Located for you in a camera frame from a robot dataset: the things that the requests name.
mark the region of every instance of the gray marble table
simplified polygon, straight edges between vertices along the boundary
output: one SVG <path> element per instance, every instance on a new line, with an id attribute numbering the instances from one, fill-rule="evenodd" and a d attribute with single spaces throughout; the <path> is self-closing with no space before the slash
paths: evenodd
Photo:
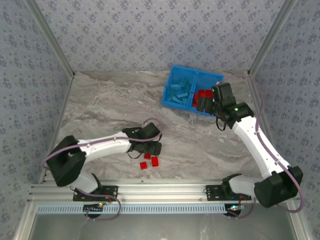
<path id="1" fill-rule="evenodd" d="M 130 159 L 122 153 L 89 162 L 84 168 L 100 179 L 222 179 L 234 173 L 259 176 L 253 157 L 232 130 L 219 131 L 214 117 L 161 105 L 168 75 L 168 71 L 77 72 L 57 141 L 68 135 L 77 139 L 109 136 L 157 118 L 165 125 L 158 167 L 149 161 L 148 169 L 141 170 L 143 156 Z M 252 107 L 248 83 L 239 78 L 229 82 L 237 101 Z"/>

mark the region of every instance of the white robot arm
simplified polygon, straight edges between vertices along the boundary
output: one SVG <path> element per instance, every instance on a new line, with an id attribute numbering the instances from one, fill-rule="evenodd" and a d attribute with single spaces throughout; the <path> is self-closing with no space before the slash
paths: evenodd
<path id="1" fill-rule="evenodd" d="M 76 140 L 71 135 L 65 137 L 52 152 L 69 146 L 78 147 L 63 151 L 46 163 L 58 187 L 70 186 L 93 193 L 99 188 L 100 182 L 94 174 L 83 170 L 85 164 L 111 154 L 132 151 L 158 156 L 162 148 L 159 142 L 161 136 L 160 130 L 152 122 L 143 128 L 125 128 L 116 134 L 96 139 Z M 155 137 L 158 141 L 149 140 Z"/>
<path id="2" fill-rule="evenodd" d="M 298 189 L 279 163 L 292 174 L 298 184 L 301 183 L 303 177 L 301 169 L 298 166 L 291 167 L 259 128 L 259 136 L 266 148 L 277 158 L 277 161 L 274 161 L 258 138 L 257 119 L 253 111 L 244 102 L 236 103 L 229 83 L 216 85 L 212 87 L 212 91 L 214 98 L 201 97 L 197 102 L 197 111 L 216 115 L 216 125 L 219 129 L 218 119 L 221 119 L 224 122 L 221 131 L 224 131 L 228 125 L 244 142 L 261 172 L 261 178 L 241 174 L 233 174 L 224 178 L 222 180 L 224 194 L 229 199 L 232 199 L 235 194 L 256 197 L 259 203 L 266 208 L 295 197 Z"/>

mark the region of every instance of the blue plastic tray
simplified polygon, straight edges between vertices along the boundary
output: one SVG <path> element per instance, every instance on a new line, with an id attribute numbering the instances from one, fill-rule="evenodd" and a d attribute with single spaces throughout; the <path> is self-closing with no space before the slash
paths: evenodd
<path id="1" fill-rule="evenodd" d="M 216 85 L 217 82 L 220 82 L 224 79 L 224 75 L 199 71 L 192 68 L 182 67 L 182 66 L 173 66 L 171 68 L 168 81 L 163 90 L 162 95 L 162 105 L 174 108 L 181 109 L 190 112 L 194 112 L 197 114 L 202 114 L 206 116 L 212 116 L 205 112 L 199 112 L 195 107 L 192 107 L 192 102 L 194 99 L 195 93 L 197 93 L 200 89 L 212 89 L 212 86 Z M 183 83 L 182 81 L 187 81 L 186 87 L 181 87 L 180 90 L 177 90 L 177 85 Z M 172 95 L 176 97 L 179 94 L 187 93 L 188 98 L 183 102 L 186 104 L 181 104 L 172 99 Z"/>

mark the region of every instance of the patterned wallpaper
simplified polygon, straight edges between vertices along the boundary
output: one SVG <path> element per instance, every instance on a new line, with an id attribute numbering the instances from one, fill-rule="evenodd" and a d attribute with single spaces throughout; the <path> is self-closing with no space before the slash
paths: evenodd
<path id="1" fill-rule="evenodd" d="M 69 78 L 23 1 L 0 1 L 0 240 L 11 240 Z"/>
<path id="2" fill-rule="evenodd" d="M 320 239 L 320 2 L 299 0 L 256 79 L 276 148 L 304 173 L 305 211 Z"/>
<path id="3" fill-rule="evenodd" d="M 248 69 L 284 0 L 37 0 L 75 71 Z"/>

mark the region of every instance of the red cube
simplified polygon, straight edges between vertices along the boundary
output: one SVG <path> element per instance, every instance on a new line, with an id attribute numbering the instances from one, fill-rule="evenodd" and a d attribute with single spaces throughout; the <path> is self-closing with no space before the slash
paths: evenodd
<path id="1" fill-rule="evenodd" d="M 199 93 L 196 92 L 193 96 L 193 103 L 197 105 L 198 100 L 199 100 Z"/>
<path id="2" fill-rule="evenodd" d="M 214 97 L 214 92 L 210 89 L 205 90 L 205 96 L 209 99 L 212 99 Z"/>
<path id="3" fill-rule="evenodd" d="M 205 98 L 205 97 L 206 97 L 206 92 L 205 92 L 204 89 L 200 89 L 200 90 L 199 90 L 199 97 L 200 97 L 200 98 Z"/>
<path id="4" fill-rule="evenodd" d="M 150 160 L 151 159 L 151 154 L 145 153 L 144 154 L 144 159 Z"/>
<path id="5" fill-rule="evenodd" d="M 147 162 L 146 161 L 140 162 L 140 168 L 141 170 L 147 169 L 148 168 Z"/>
<path id="6" fill-rule="evenodd" d="M 153 156 L 151 158 L 152 167 L 158 167 L 159 166 L 159 160 L 157 156 Z"/>

